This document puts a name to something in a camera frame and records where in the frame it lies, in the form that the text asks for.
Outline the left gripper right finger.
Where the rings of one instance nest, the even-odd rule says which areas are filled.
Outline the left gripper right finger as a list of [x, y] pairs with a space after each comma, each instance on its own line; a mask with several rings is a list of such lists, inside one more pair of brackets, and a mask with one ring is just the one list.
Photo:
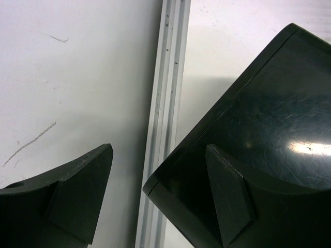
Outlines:
[[330, 247], [330, 190], [283, 181], [215, 145], [205, 157], [225, 247]]

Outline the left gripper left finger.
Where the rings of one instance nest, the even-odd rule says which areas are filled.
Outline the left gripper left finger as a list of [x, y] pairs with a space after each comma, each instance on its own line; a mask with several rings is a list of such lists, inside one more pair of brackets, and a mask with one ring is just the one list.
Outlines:
[[88, 247], [109, 180], [113, 148], [103, 144], [47, 172], [1, 189], [1, 247]]

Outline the black pink drawer unit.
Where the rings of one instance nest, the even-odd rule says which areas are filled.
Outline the black pink drawer unit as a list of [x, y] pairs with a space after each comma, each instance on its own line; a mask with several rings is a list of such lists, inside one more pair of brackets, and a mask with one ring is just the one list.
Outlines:
[[286, 26], [145, 183], [193, 246], [225, 247], [207, 145], [283, 181], [330, 190], [330, 44]]

